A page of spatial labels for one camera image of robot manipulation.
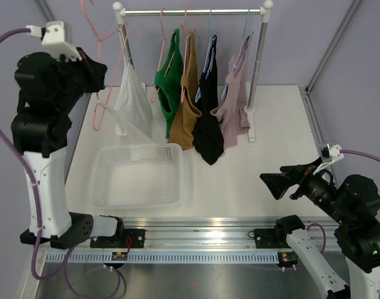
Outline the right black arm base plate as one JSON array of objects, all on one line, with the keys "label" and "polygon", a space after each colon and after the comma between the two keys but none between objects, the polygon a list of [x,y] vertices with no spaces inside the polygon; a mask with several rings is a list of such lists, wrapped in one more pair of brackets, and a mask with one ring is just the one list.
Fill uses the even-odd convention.
[{"label": "right black arm base plate", "polygon": [[247,236],[255,242],[257,249],[289,249],[285,241],[280,240],[274,229],[254,229]]}]

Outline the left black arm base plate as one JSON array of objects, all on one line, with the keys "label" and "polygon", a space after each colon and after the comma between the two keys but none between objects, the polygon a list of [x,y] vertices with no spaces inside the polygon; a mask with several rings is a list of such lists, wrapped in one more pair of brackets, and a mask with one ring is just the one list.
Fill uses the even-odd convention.
[{"label": "left black arm base plate", "polygon": [[123,229],[111,237],[97,237],[90,241],[94,249],[143,249],[145,244],[144,229]]}]

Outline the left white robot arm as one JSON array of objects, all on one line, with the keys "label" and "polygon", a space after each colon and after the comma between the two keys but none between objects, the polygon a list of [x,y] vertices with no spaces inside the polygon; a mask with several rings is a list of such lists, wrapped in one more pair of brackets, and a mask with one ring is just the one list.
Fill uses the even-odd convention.
[{"label": "left white robot arm", "polygon": [[47,242],[69,249],[89,240],[117,248],[125,241],[122,220],[71,212],[65,193],[70,112],[84,94],[104,89],[106,72],[106,65],[83,50],[76,58],[35,52],[18,61],[14,78],[20,91],[11,131],[26,170],[31,206],[30,226],[20,236],[23,244]]}]

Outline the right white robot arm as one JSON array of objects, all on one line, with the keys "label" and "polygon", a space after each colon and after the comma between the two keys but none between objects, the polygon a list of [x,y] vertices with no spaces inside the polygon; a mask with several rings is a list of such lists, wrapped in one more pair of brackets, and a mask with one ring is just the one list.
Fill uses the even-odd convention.
[{"label": "right white robot arm", "polygon": [[374,181],[352,174],[337,187],[332,173],[314,164],[282,166],[260,178],[276,200],[296,186],[290,199],[306,197],[337,223],[334,236],[348,266],[348,283],[313,245],[298,216],[277,219],[273,227],[275,243],[296,253],[321,298],[380,298],[380,195]]}]

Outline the white tank top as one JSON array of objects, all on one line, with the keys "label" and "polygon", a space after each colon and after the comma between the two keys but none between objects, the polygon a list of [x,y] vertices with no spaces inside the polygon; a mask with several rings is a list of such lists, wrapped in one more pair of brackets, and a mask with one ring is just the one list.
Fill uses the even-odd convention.
[{"label": "white tank top", "polygon": [[123,30],[124,27],[118,30],[122,45],[121,61],[124,67],[115,106],[111,107],[106,102],[98,100],[96,107],[101,107],[111,114],[117,135],[128,137],[130,133],[134,133],[142,142],[151,143],[153,113],[146,92],[130,62],[129,50],[126,49],[127,36]]}]

